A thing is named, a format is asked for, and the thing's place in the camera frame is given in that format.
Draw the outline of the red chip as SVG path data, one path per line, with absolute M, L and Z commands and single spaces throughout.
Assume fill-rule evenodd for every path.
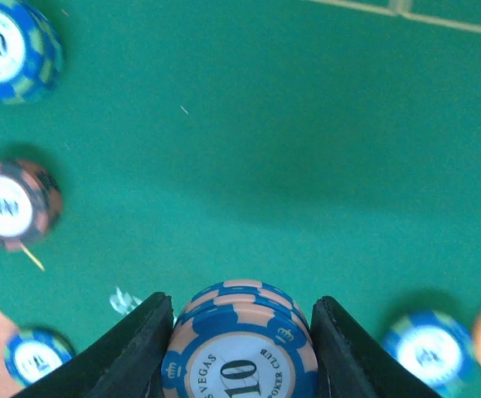
M 61 190 L 42 166 L 0 160 L 0 248 L 20 251 L 44 238 L 63 211 Z

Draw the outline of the blue white chip stack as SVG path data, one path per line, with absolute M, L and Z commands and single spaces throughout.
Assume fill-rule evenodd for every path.
M 237 279 L 186 304 L 161 377 L 166 397 L 313 397 L 318 361 L 300 306 L 270 284 Z

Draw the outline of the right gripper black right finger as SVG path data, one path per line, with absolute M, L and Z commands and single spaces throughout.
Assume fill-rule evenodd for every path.
M 436 398 L 331 296 L 313 306 L 313 348 L 318 359 L 317 397 Z

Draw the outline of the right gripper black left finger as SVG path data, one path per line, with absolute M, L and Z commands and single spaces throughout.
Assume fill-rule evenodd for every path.
M 90 347 L 15 397 L 163 397 L 160 370 L 172 330 L 172 298 L 151 294 Z

